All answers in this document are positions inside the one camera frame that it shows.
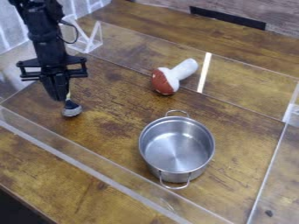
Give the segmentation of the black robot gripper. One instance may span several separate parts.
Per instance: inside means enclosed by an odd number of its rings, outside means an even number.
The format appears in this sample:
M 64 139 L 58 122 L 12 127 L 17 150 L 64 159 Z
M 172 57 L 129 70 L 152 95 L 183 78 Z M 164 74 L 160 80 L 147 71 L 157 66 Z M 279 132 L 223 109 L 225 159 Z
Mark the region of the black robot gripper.
M 32 42 L 36 57 L 18 61 L 16 66 L 21 70 L 22 81 L 40 80 L 49 97 L 57 101 L 66 99 L 69 92 L 68 78 L 83 78 L 88 76 L 87 59 L 66 54 L 62 41 L 57 38 L 49 42 Z M 50 78 L 41 78 L 44 75 L 53 76 L 62 73 L 65 76 L 57 78 L 57 89 Z

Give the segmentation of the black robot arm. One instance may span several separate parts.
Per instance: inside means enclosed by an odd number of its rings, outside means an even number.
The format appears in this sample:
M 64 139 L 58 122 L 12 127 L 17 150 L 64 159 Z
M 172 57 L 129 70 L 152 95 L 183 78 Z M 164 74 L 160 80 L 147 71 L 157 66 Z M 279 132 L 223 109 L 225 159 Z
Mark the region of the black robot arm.
M 58 24 L 71 25 L 62 20 L 62 8 L 57 0 L 8 0 L 16 8 L 28 28 L 36 57 L 18 61 L 22 81 L 40 81 L 49 97 L 65 101 L 71 91 L 71 78 L 88 76 L 87 59 L 71 56 L 65 50 L 66 41 Z

